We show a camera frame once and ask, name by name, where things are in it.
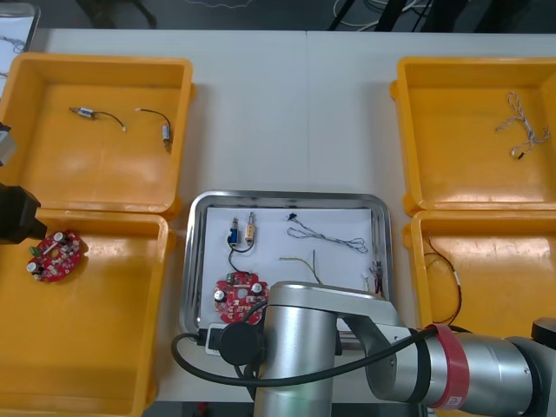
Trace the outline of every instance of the white table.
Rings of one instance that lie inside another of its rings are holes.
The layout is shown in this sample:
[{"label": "white table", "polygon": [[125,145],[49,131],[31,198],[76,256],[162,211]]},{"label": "white table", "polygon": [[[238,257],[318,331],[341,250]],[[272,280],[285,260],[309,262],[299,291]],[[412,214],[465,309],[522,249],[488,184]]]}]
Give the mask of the white table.
[{"label": "white table", "polygon": [[[555,35],[348,32],[39,30],[35,50],[181,56],[195,67],[180,194],[209,189],[374,194],[390,208],[397,307],[415,324],[401,230],[408,223],[400,139],[388,85],[403,56],[556,56]],[[246,164],[247,169],[236,169]],[[172,228],[184,236],[184,214]],[[168,265],[156,347],[158,400],[249,401],[247,390],[197,379],[169,352],[177,332],[183,242]],[[209,372],[235,376],[220,358],[184,342]],[[355,353],[336,365],[359,359]],[[375,402],[360,370],[334,379],[334,402]]]}]

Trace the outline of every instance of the capacitor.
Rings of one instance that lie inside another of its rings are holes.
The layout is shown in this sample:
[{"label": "capacitor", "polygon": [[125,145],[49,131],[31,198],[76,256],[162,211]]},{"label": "capacitor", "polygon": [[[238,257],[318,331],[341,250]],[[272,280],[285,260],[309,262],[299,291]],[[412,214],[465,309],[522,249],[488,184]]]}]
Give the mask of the capacitor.
[{"label": "capacitor", "polygon": [[251,287],[251,291],[254,292],[255,294],[260,294],[262,292],[262,285],[260,283],[256,282]]},{"label": "capacitor", "polygon": [[35,262],[29,262],[27,264],[27,272],[33,274],[35,279],[40,281],[41,276],[43,275],[44,272],[44,268]]},{"label": "capacitor", "polygon": [[60,243],[61,245],[65,245],[66,243],[68,243],[68,241],[69,241],[68,236],[66,236],[64,233],[57,232],[54,234],[54,242]]},{"label": "capacitor", "polygon": [[226,301],[226,293],[220,289],[215,291],[215,301],[216,302],[225,302]]}]

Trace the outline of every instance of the wire bundle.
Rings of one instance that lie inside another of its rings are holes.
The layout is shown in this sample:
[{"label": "wire bundle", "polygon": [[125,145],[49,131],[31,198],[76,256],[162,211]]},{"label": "wire bundle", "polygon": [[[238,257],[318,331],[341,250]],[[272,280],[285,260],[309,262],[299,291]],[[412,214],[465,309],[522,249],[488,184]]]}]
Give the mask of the wire bundle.
[{"label": "wire bundle", "polygon": [[289,215],[287,220],[288,222],[294,222],[301,226],[301,228],[288,228],[287,230],[288,235],[294,237],[295,239],[322,239],[323,241],[329,241],[347,246],[348,248],[356,250],[360,254],[366,254],[368,252],[368,249],[365,246],[365,240],[362,237],[356,237],[350,241],[343,241],[342,239],[336,239],[335,237],[327,237],[322,233],[315,232],[314,230],[308,228],[299,220],[297,220],[296,213],[292,213],[291,215]]}]

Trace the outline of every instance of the yellow tray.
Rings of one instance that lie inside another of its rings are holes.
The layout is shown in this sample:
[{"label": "yellow tray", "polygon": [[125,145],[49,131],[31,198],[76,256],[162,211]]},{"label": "yellow tray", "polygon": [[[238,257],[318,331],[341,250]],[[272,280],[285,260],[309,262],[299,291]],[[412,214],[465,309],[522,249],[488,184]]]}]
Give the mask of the yellow tray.
[{"label": "yellow tray", "polygon": [[422,209],[556,209],[556,137],[516,161],[526,141],[506,97],[515,91],[535,134],[556,135],[556,59],[405,58],[391,86],[407,195]]},{"label": "yellow tray", "polygon": [[404,229],[420,325],[454,313],[453,274],[461,280],[462,309],[454,324],[479,334],[530,336],[539,317],[556,316],[556,212],[421,211]]},{"label": "yellow tray", "polygon": [[[0,121],[18,145],[0,182],[21,185],[45,209],[177,215],[191,77],[185,59],[22,54],[0,101]],[[70,107],[108,111],[127,132]],[[162,144],[164,119],[140,107],[169,118],[171,153]]]},{"label": "yellow tray", "polygon": [[136,416],[154,399],[151,368],[169,241],[158,215],[39,210],[49,233],[88,246],[65,280],[25,270],[27,240],[0,246],[0,414]]}]

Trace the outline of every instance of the red circuit board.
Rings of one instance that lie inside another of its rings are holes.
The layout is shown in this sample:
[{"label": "red circuit board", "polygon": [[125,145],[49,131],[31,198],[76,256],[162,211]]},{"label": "red circuit board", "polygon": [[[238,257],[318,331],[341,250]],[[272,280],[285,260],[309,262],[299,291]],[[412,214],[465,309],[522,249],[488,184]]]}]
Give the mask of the red circuit board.
[{"label": "red circuit board", "polygon": [[[258,302],[268,300],[268,284],[259,281],[257,274],[247,274],[244,272],[234,272],[233,283],[228,281],[218,281],[216,283],[215,292],[218,290],[226,294],[226,301],[215,301],[215,309],[221,313],[220,318],[225,323],[233,323],[242,321],[245,314]],[[262,286],[262,291],[259,294],[251,291],[253,284],[259,283]],[[241,298],[241,292],[247,295]],[[261,310],[255,312],[249,317],[250,324],[256,324],[261,319]]]},{"label": "red circuit board", "polygon": [[78,235],[66,230],[63,232],[66,237],[65,242],[55,242],[55,234],[47,236],[38,244],[36,248],[41,252],[41,255],[35,256],[29,261],[29,264],[34,262],[42,267],[43,272],[40,275],[35,275],[40,282],[63,280],[77,268],[82,257],[85,244]]}]

